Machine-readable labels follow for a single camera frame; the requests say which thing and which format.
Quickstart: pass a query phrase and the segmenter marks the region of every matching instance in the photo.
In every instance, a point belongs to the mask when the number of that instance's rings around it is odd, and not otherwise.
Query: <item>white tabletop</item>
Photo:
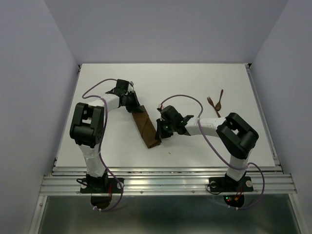
[[[208,104],[210,96],[216,104],[221,89],[222,117],[238,113],[258,133],[259,140],[250,155],[250,162],[259,166],[274,166],[273,155],[265,134],[260,113],[244,64],[83,64],[73,102],[58,153],[56,166],[83,167],[85,162],[79,147],[69,137],[69,129],[81,95],[94,84],[106,78],[133,81],[140,104],[144,105],[152,123],[160,117],[159,103],[175,94],[197,98],[204,106],[202,117],[217,117]],[[90,94],[103,95],[115,86],[114,81],[103,83]],[[173,105],[183,116],[199,113],[196,102],[176,97],[165,103]],[[212,144],[228,161],[230,155],[220,139],[209,137]],[[108,125],[102,145],[102,155],[109,167],[224,167],[210,149],[203,136],[175,134],[161,145],[147,149],[136,124],[125,107],[108,114]]]

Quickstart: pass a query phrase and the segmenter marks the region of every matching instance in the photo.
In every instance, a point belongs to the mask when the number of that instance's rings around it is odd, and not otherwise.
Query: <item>utensil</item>
[[[207,101],[208,103],[214,108],[216,114],[218,115],[219,118],[221,118],[221,115],[219,114],[219,112],[215,109],[215,105],[214,105],[214,102],[211,100],[210,97],[207,97]]]
[[[221,110],[221,98],[222,98],[222,95],[223,95],[223,89],[221,90],[221,93],[220,93],[220,99],[219,99],[219,102],[216,104],[215,106],[215,109],[217,111]]]

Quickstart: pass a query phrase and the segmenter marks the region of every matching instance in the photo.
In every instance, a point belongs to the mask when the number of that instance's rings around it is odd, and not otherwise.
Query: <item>white wall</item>
[[[0,1],[0,233],[28,233],[77,65],[43,0]]]
[[[45,0],[83,62],[251,62],[287,0]]]
[[[278,156],[312,229],[312,1],[290,0],[252,64]]]

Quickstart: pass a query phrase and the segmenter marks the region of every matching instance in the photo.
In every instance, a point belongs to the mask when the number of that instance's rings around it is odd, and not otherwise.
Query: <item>wooden fork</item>
[[[215,105],[214,105],[214,102],[211,100],[210,97],[207,97],[207,101],[208,103],[214,108],[216,114],[218,115],[219,118],[221,118],[221,115],[219,114],[219,112],[215,109]]]

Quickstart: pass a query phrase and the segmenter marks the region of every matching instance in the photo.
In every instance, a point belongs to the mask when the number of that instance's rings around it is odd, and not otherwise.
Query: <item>cable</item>
[[[105,80],[102,80],[102,81],[100,81],[99,83],[97,83],[96,85],[92,86],[90,89],[88,89],[88,90],[82,95],[82,98],[83,98],[83,99],[88,99],[88,98],[99,98],[99,99],[100,99],[101,101],[103,101],[103,103],[104,103],[105,122],[104,122],[104,127],[103,127],[103,138],[104,138],[104,134],[105,134],[105,130],[106,130],[107,117],[108,117],[107,102],[106,102],[105,99],[103,99],[101,96],[98,96],[98,95],[89,95],[89,96],[86,97],[86,94],[87,94],[88,92],[90,92],[92,89],[94,89],[95,87],[97,87],[98,85],[102,84],[102,83],[105,82],[105,81],[109,81],[109,80],[117,81],[116,79],[105,79]],[[99,147],[98,147],[99,159],[101,160],[101,162],[102,162],[103,166],[105,167],[105,169],[107,170],[107,172],[108,172],[109,174],[111,174],[112,177],[117,181],[117,183],[119,184],[120,189],[121,189],[121,194],[120,194],[119,200],[118,200],[117,203],[116,203],[114,206],[112,206],[111,208],[109,208],[109,209],[107,209],[107,210],[102,210],[102,209],[98,209],[96,206],[93,206],[93,205],[92,205],[93,209],[95,209],[95,210],[97,210],[97,211],[100,211],[100,212],[105,212],[105,211],[110,211],[110,210],[112,210],[113,208],[115,208],[115,207],[120,203],[120,201],[121,201],[121,199],[122,199],[122,194],[123,194],[123,185],[122,185],[122,183],[118,180],[118,178],[114,175],[114,173],[112,173],[111,170],[109,170],[109,168],[106,166],[106,164],[105,164],[105,162],[104,162],[104,160],[103,160],[103,158],[102,158],[102,154],[101,154],[102,142],[103,142],[103,139],[102,139],[102,141],[100,142]]]
[[[212,193],[212,192],[210,192],[210,191],[208,190],[208,187],[211,187],[211,185],[210,185],[210,184],[207,185],[206,191],[209,192],[209,193],[212,194],[212,195],[219,195],[220,193],[223,192],[223,191],[221,191],[221,192],[219,192],[219,193]]]
[[[88,186],[87,184],[82,182],[82,179],[76,179],[77,183],[82,184],[84,186]]]
[[[204,139],[206,140],[206,142],[208,143],[208,145],[210,146],[210,148],[215,152],[215,154],[219,157],[219,159],[221,159],[222,162],[224,162],[228,167],[233,168],[234,170],[239,170],[239,171],[240,171],[240,170],[246,170],[246,169],[248,169],[248,166],[249,166],[249,165],[254,165],[254,166],[259,170],[259,172],[260,172],[260,174],[261,174],[261,176],[262,176],[262,191],[261,191],[261,194],[260,194],[259,198],[258,198],[253,204],[251,204],[251,205],[249,205],[249,206],[242,207],[242,208],[237,208],[237,207],[232,207],[232,208],[234,208],[234,209],[236,209],[236,210],[246,210],[246,209],[249,209],[250,207],[254,206],[255,204],[257,204],[257,203],[262,199],[263,194],[264,194],[264,188],[265,188],[265,179],[264,179],[264,175],[263,175],[263,172],[261,171],[260,167],[258,167],[258,166],[257,166],[255,163],[253,163],[253,162],[247,163],[247,165],[246,165],[245,167],[243,167],[243,168],[234,167],[234,166],[232,166],[231,164],[229,164],[229,163],[219,154],[219,152],[215,149],[215,147],[210,143],[210,141],[208,140],[208,138],[207,138],[206,135],[204,134],[204,130],[203,130],[201,124],[200,124],[200,116],[201,116],[201,114],[203,113],[204,108],[203,108],[203,105],[200,103],[200,101],[198,101],[196,98],[194,98],[194,97],[192,97],[192,96],[189,96],[189,95],[177,94],[177,95],[170,96],[170,97],[166,98],[165,100],[163,100],[163,101],[161,102],[161,105],[162,105],[164,102],[166,102],[167,100],[172,99],[172,98],[175,98],[175,97],[186,97],[186,98],[190,98],[190,99],[193,99],[194,101],[196,101],[196,102],[200,105],[201,110],[200,110],[200,112],[199,112],[199,114],[198,114],[198,116],[197,116],[197,118],[198,118],[199,130],[200,130],[201,134],[203,135]]]

